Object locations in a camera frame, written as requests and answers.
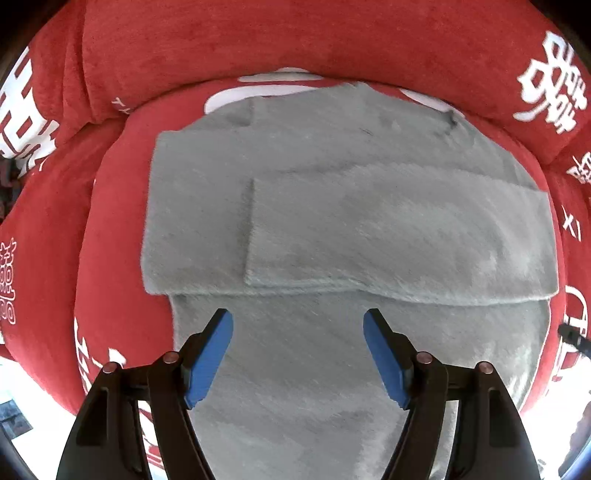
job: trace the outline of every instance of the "red pillow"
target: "red pillow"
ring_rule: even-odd
[[[84,399],[73,333],[78,257],[96,170],[123,124],[88,126],[49,156],[0,226],[0,325],[6,346],[72,413]]]

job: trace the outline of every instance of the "gray fabric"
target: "gray fabric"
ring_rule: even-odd
[[[363,84],[162,133],[142,272],[171,298],[176,347],[234,314],[191,412],[220,480],[381,476],[405,414],[363,339],[371,307],[443,362],[493,362],[520,405],[557,291],[548,198],[518,162],[455,114]]]
[[[250,286],[335,286],[445,305],[556,291],[543,192],[415,164],[283,174],[254,185]]]

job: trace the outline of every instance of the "white chinese character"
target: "white chinese character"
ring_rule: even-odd
[[[0,155],[20,160],[23,172],[56,149],[58,122],[44,119],[33,98],[33,66],[28,47],[0,88]]]
[[[92,383],[88,377],[90,370],[87,362],[87,360],[90,360],[90,355],[88,354],[86,339],[82,337],[82,341],[78,340],[78,320],[76,317],[74,317],[74,342],[76,344],[76,359],[78,360],[78,370],[82,378],[82,387],[84,388],[85,394],[88,394],[92,387]]]
[[[566,173],[572,175],[581,183],[591,183],[591,152],[587,152],[583,158],[581,158],[581,162],[579,162],[575,157],[574,160],[574,167],[570,167]]]
[[[532,110],[514,113],[513,117],[521,122],[531,122],[547,109],[546,123],[554,124],[558,134],[570,132],[577,125],[574,120],[576,110],[587,108],[585,82],[579,69],[571,65],[574,50],[570,44],[547,31],[542,45],[546,63],[532,59],[524,74],[517,77],[521,84],[521,99],[537,105]],[[556,69],[558,77],[554,80]],[[536,85],[534,79],[539,73],[542,77]],[[561,93],[563,86],[566,86],[565,93]]]

